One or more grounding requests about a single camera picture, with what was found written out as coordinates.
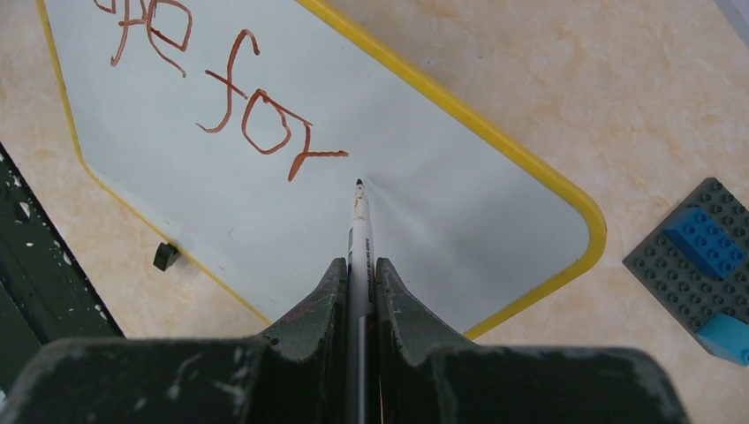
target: yellow whiteboard frame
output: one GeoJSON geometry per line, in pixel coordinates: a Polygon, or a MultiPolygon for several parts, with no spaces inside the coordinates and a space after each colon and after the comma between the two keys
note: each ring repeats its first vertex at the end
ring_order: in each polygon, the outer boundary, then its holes
{"type": "MultiPolygon", "coordinates": [[[[315,16],[320,18],[323,22],[333,27],[333,29],[338,31],[342,36],[346,37],[349,41],[356,44],[360,49],[366,51],[369,56],[391,70],[398,77],[400,77],[406,83],[425,95],[429,100],[437,104],[444,111],[452,115],[458,122],[476,133],[476,135],[484,139],[489,145],[497,149],[503,155],[507,156],[511,161],[513,161],[520,168],[536,178],[553,193],[567,201],[567,203],[575,208],[585,220],[589,231],[590,241],[588,242],[586,252],[576,262],[574,262],[566,269],[562,270],[562,272],[551,277],[545,283],[540,284],[536,288],[532,289],[521,298],[516,299],[504,309],[489,316],[489,318],[487,318],[483,322],[480,322],[473,328],[466,331],[464,333],[466,337],[474,339],[486,333],[490,329],[493,329],[501,322],[510,319],[513,315],[531,306],[533,303],[545,298],[550,293],[569,283],[574,278],[582,275],[590,268],[592,268],[599,259],[601,259],[601,256],[603,255],[603,248],[606,245],[606,222],[603,219],[601,210],[598,209],[598,205],[595,204],[593,199],[591,199],[590,196],[587,195],[587,193],[580,190],[570,180],[568,180],[562,174],[543,162],[542,159],[531,153],[530,150],[521,146],[509,135],[491,125],[486,118],[482,117],[476,111],[472,110],[467,104],[460,101],[455,95],[452,95],[444,87],[440,86],[436,81],[428,77],[424,72],[416,69],[415,66],[409,64],[393,50],[377,41],[371,34],[364,30],[364,28],[346,18],[341,12],[335,10],[329,4],[326,4],[322,0],[297,0],[297,2],[308,9],[315,16]]],[[[76,132],[75,124],[73,123],[72,110],[70,102],[68,100],[67,91],[65,89],[65,83],[63,81],[63,73],[60,67],[60,61],[57,57],[55,41],[52,37],[52,29],[49,25],[47,8],[44,5],[44,0],[37,0],[36,3],[39,9],[39,14],[42,18],[44,33],[47,36],[49,53],[52,57],[52,64],[55,67],[57,85],[60,87],[60,95],[63,98],[65,115],[67,116],[68,125],[70,126],[73,145],[75,147],[75,154],[78,156],[80,164],[83,165],[83,168],[86,170],[88,176],[91,177],[109,194],[111,194],[115,199],[117,199],[128,209],[130,209],[131,212],[133,212],[138,218],[140,218],[141,221],[146,223],[146,225],[151,227],[151,229],[154,230],[164,240],[167,240],[173,246],[176,246],[181,254],[188,258],[198,268],[202,269],[203,272],[205,272],[214,281],[216,281],[229,294],[239,300],[239,302],[241,302],[245,307],[255,313],[261,320],[270,325],[271,321],[265,315],[263,315],[255,307],[253,307],[249,302],[240,297],[235,291],[232,290],[231,287],[229,287],[214,273],[212,273],[210,269],[207,269],[188,252],[183,250],[181,246],[179,246],[175,242],[174,239],[168,237],[163,231],[150,223],[146,219],[146,217],[141,215],[140,212],[138,212],[122,198],[120,198],[111,188],[107,187],[88,167],[86,161],[83,159],[78,140],[78,133],[76,132]]]]}

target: marble countertop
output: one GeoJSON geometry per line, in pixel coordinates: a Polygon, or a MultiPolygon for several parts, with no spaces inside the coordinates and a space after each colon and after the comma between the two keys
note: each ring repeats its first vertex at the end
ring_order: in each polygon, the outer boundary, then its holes
{"type": "MultiPolygon", "coordinates": [[[[582,277],[489,331],[493,345],[631,346],[694,422],[745,422],[749,370],[707,354],[621,260],[702,179],[749,204],[749,49],[711,0],[333,0],[588,192],[609,239],[582,277]]],[[[72,149],[35,2],[0,3],[0,140],[128,337],[264,327],[92,181],[72,149]]]]}

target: blue lego brick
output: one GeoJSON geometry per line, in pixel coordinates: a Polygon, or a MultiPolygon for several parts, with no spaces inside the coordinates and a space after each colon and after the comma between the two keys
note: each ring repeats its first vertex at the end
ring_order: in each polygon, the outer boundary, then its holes
{"type": "Polygon", "coordinates": [[[746,253],[700,207],[682,209],[662,231],[707,276],[725,278],[746,259],[746,253]]]}
{"type": "Polygon", "coordinates": [[[697,331],[697,338],[718,358],[749,365],[749,325],[726,314],[716,314],[697,331]]]}

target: whiteboard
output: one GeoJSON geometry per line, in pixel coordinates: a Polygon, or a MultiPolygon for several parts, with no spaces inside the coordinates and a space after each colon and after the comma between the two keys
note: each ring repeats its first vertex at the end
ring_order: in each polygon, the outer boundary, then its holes
{"type": "Polygon", "coordinates": [[[375,254],[458,331],[601,254],[579,189],[324,4],[44,3],[83,163],[268,320],[345,256],[357,178],[375,254]]]}

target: dry erase marker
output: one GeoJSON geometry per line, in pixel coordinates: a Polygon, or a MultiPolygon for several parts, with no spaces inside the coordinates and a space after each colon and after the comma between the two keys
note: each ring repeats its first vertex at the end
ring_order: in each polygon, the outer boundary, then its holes
{"type": "Polygon", "coordinates": [[[373,251],[369,200],[359,179],[349,230],[345,422],[380,422],[373,251]]]}

